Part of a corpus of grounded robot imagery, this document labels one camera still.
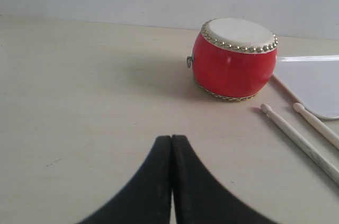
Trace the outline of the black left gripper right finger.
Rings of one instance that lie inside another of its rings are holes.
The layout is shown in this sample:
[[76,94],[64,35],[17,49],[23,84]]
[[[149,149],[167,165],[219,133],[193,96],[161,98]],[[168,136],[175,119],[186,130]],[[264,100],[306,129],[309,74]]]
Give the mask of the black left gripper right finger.
[[177,223],[274,223],[230,193],[186,136],[172,136],[171,184]]

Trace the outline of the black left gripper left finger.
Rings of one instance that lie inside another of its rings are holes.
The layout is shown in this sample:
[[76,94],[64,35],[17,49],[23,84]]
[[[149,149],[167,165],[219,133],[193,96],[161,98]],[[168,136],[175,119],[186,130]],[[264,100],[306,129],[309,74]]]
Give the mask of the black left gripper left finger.
[[170,136],[159,136],[134,176],[80,223],[170,223]]

